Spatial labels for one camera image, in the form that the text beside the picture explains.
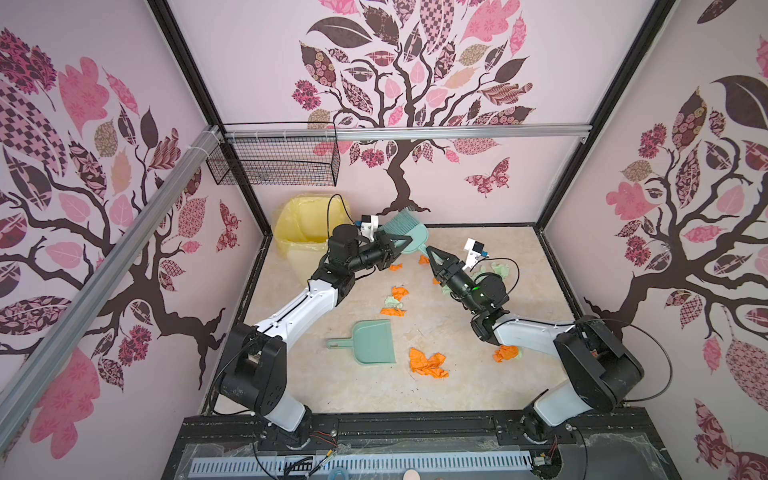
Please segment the green hand brush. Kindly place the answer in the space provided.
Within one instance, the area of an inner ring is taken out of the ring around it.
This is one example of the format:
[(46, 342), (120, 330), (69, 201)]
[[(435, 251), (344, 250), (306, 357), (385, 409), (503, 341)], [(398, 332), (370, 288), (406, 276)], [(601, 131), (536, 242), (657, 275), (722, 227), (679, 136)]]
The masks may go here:
[(425, 256), (425, 247), (429, 246), (429, 230), (410, 210), (400, 211), (392, 219), (386, 221), (380, 229), (388, 239), (389, 234), (408, 235), (413, 239), (408, 247), (396, 248), (402, 251), (402, 255), (419, 253)]

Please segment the green dustpan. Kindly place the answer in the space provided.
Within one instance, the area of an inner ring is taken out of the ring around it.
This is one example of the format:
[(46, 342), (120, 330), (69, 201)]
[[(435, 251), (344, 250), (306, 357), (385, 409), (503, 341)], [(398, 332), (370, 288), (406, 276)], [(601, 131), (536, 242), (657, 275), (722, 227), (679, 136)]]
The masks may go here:
[(361, 365), (388, 365), (396, 362), (391, 323), (389, 320), (357, 322), (349, 338), (326, 341), (329, 350), (352, 351)]

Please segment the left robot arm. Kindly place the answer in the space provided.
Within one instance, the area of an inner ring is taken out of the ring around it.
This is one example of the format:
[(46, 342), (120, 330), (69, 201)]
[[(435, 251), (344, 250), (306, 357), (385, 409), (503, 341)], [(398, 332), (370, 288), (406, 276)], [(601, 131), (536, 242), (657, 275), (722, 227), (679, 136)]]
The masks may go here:
[(256, 325), (234, 327), (212, 383), (215, 394), (275, 427), (284, 443), (305, 445), (312, 412), (286, 392), (291, 347), (348, 296), (363, 271), (388, 269), (414, 244), (412, 237), (384, 228), (367, 238), (352, 224), (336, 226), (300, 294)]

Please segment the orange scrap near right arm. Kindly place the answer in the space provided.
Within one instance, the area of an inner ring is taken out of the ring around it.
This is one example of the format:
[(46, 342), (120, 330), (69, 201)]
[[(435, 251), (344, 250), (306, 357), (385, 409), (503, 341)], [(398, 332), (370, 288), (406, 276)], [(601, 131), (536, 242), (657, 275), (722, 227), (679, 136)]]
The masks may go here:
[(500, 346), (494, 353), (493, 359), (497, 363), (517, 359), (521, 356), (522, 351), (517, 346)]

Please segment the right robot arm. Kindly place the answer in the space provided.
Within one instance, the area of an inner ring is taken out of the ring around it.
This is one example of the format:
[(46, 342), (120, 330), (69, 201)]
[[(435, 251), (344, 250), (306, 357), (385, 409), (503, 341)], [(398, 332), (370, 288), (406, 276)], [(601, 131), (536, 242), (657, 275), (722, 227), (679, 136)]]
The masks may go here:
[(643, 379), (641, 363), (604, 320), (584, 317), (554, 324), (520, 318), (505, 308), (509, 292), (500, 275), (473, 277), (454, 254), (432, 246), (423, 253), (439, 285), (472, 314), (470, 325), (479, 340), (532, 350), (560, 362), (566, 379), (522, 410), (521, 431), (529, 442), (545, 443), (558, 427), (585, 412), (611, 412)]

